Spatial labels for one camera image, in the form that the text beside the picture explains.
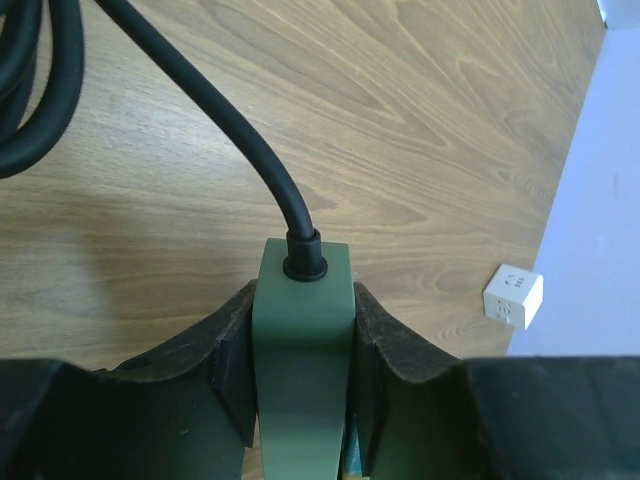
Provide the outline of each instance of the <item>wooden table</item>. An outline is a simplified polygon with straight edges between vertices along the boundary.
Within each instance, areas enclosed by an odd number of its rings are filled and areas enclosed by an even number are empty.
[[[499,263],[533,264],[604,33],[595,1],[134,3],[281,155],[391,313],[453,354],[504,352],[481,292]],[[285,227],[234,146],[82,6],[74,121],[1,183],[0,353],[114,367],[215,310]]]

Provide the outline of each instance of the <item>white power adapter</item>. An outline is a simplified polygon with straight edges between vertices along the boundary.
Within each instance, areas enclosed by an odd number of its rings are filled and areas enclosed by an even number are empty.
[[[542,275],[503,264],[482,293],[484,314],[526,330],[542,304],[542,296]]]

